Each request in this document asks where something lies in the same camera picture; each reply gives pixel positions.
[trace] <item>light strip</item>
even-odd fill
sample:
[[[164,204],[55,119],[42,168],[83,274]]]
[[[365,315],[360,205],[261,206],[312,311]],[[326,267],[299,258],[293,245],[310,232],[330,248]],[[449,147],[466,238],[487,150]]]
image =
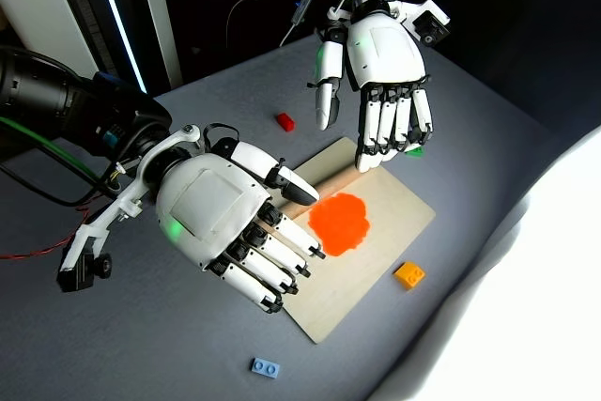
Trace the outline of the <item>light strip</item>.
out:
[[[144,81],[142,80],[142,74],[140,74],[138,65],[135,62],[135,57],[133,56],[133,51],[131,50],[130,41],[128,40],[128,36],[125,33],[125,27],[123,26],[123,22],[121,21],[121,15],[119,15],[119,10],[116,7],[115,0],[108,1],[109,5],[111,6],[111,10],[113,11],[113,17],[115,18],[116,27],[119,29],[119,34],[121,35],[121,39],[123,40],[123,44],[125,45],[125,51],[128,53],[128,58],[130,59],[131,67],[133,68],[135,78],[138,80],[138,85],[140,86],[140,89],[146,93],[146,87],[144,85]]]

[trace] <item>blue connector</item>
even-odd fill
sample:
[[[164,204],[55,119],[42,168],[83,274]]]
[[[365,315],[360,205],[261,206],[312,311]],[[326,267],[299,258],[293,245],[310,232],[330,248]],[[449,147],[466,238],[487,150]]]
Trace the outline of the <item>blue connector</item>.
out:
[[[267,376],[268,378],[276,379],[280,372],[280,365],[255,357],[251,371],[259,375]]]

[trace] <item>wooden board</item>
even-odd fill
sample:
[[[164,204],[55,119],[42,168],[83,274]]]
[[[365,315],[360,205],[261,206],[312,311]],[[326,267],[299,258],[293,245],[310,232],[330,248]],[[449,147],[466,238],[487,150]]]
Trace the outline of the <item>wooden board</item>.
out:
[[[352,162],[354,152],[355,144],[343,138],[295,171],[317,184]],[[432,208],[381,167],[339,193],[364,201],[370,223],[366,238],[341,256],[311,258],[311,277],[298,277],[299,294],[285,297],[285,309],[315,343],[328,336],[435,216]],[[296,222],[315,236],[309,215],[310,211],[303,213]]]

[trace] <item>orange spot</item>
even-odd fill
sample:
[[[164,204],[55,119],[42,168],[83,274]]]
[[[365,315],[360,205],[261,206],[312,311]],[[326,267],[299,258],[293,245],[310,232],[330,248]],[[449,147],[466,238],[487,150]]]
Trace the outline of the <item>orange spot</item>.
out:
[[[339,256],[359,246],[369,230],[365,203],[352,194],[338,193],[309,210],[309,225],[328,255]]]

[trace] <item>gray table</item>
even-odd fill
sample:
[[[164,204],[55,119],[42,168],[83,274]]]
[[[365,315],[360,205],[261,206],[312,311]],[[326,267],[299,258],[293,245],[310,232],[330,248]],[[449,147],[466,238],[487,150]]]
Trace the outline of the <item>gray table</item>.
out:
[[[318,132],[311,80],[315,38],[183,86],[161,97],[186,123],[231,124],[246,141],[295,166],[343,135],[356,137],[358,95],[347,85],[337,124]],[[420,160],[386,167],[436,212],[403,255],[427,278],[413,292],[383,277],[316,346],[286,314],[268,316],[175,252],[151,208],[117,224],[106,243],[109,281],[64,295],[60,253],[0,262],[0,397],[47,400],[359,400],[386,374],[517,196],[523,167],[547,133],[440,55],[424,50],[435,135]],[[284,133],[273,120],[287,112]],[[45,157],[11,162],[33,178]],[[54,180],[73,193],[72,182]],[[3,252],[63,237],[78,214],[2,177]],[[281,365],[276,380],[249,371],[253,356]]]

